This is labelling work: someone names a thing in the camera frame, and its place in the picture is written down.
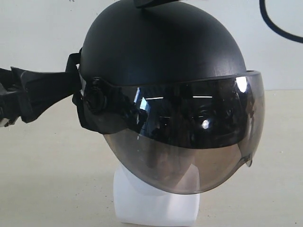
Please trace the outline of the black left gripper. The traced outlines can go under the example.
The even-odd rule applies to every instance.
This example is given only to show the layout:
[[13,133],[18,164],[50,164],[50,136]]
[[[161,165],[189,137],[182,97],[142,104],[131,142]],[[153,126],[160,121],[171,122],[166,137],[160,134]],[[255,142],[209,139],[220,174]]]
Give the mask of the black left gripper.
[[18,118],[35,121],[48,108],[81,89],[76,72],[34,72],[12,67],[0,69],[0,126]]

